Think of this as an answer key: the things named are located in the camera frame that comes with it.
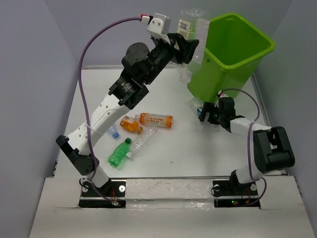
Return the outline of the clear bottle cream label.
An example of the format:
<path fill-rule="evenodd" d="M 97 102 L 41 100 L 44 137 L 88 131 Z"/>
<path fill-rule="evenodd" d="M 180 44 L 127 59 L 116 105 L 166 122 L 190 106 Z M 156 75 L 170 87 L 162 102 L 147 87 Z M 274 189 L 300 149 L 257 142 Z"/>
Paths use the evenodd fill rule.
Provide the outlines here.
<path fill-rule="evenodd" d="M 199 8 L 181 10 L 177 33 L 182 35 L 187 43 L 191 44 L 189 47 L 190 62 L 176 66 L 180 74 L 180 81 L 183 83 L 189 83 L 192 76 L 202 66 L 209 25 L 210 13 L 207 10 Z"/>

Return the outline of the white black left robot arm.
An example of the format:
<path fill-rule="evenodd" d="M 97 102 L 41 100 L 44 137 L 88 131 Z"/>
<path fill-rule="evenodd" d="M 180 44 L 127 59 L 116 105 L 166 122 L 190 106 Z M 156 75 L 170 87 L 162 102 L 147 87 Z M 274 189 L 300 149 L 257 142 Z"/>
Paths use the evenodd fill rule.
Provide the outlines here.
<path fill-rule="evenodd" d="M 149 50 L 142 42 L 133 43 L 122 59 L 123 71 L 103 101 L 75 131 L 60 135 L 56 143 L 75 169 L 93 184 L 93 191 L 104 196 L 110 178 L 101 168 L 91 149 L 106 131 L 148 94 L 150 85 L 170 62 L 188 64 L 199 45 L 198 39 L 186 40 L 179 33 L 167 34 L 167 40 L 153 39 Z"/>

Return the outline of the green plastic bottle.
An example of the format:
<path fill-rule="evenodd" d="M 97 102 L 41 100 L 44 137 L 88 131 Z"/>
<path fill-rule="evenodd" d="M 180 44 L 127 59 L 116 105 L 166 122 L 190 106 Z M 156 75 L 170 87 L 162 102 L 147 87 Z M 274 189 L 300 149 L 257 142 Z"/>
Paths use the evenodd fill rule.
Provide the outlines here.
<path fill-rule="evenodd" d="M 126 157 L 130 150 L 132 140 L 131 138 L 126 138 L 122 143 L 120 143 L 113 151 L 113 153 L 108 157 L 107 162 L 116 169 L 119 169 L 122 161 Z"/>

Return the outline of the clear bottle blue white label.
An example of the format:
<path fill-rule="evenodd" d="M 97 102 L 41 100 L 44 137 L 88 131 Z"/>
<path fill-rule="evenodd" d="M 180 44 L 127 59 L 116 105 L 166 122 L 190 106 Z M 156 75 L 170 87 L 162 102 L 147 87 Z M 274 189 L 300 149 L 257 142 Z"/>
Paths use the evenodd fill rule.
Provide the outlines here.
<path fill-rule="evenodd" d="M 189 101 L 189 107 L 197 117 L 201 114 L 203 105 L 204 103 L 198 97 L 194 97 Z"/>

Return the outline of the clear bottle white cap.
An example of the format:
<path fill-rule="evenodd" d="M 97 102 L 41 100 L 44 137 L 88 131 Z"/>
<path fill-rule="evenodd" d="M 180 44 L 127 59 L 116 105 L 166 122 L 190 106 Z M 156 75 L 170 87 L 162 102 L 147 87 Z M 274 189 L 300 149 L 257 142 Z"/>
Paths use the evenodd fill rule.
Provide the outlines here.
<path fill-rule="evenodd" d="M 126 156 L 128 159 L 133 159 L 143 148 L 150 142 L 150 140 L 158 133 L 158 127 L 149 126 L 143 129 L 131 143 L 129 151 Z"/>

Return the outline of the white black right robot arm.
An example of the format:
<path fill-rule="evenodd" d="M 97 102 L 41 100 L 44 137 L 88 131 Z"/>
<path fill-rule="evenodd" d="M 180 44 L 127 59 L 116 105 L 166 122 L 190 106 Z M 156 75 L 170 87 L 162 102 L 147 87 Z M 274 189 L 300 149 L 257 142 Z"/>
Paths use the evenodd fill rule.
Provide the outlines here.
<path fill-rule="evenodd" d="M 197 113 L 201 122 L 207 120 L 247 139 L 247 165 L 231 173 L 227 186 L 231 193 L 240 194 L 247 184 L 261 179 L 263 175 L 295 165 L 285 128 L 261 125 L 237 115 L 231 97 L 219 98 L 215 104 L 204 102 Z"/>

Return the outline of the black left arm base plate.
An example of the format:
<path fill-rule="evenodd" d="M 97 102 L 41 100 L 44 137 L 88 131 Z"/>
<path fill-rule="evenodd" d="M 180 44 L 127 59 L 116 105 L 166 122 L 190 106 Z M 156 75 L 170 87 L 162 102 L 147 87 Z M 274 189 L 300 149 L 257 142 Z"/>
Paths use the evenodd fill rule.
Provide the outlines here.
<path fill-rule="evenodd" d="M 79 179 L 80 208 L 125 208 L 126 180 L 112 179 L 101 188 L 94 187 L 86 178 Z"/>

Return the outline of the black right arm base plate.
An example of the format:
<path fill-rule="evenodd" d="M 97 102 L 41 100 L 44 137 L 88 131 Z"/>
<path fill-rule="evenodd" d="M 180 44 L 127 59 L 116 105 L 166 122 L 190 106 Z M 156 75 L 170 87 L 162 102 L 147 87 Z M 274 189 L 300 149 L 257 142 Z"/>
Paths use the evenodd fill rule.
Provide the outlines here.
<path fill-rule="evenodd" d="M 261 206 L 255 182 L 233 186 L 228 179 L 214 180 L 211 195 L 214 197 L 214 208 Z"/>

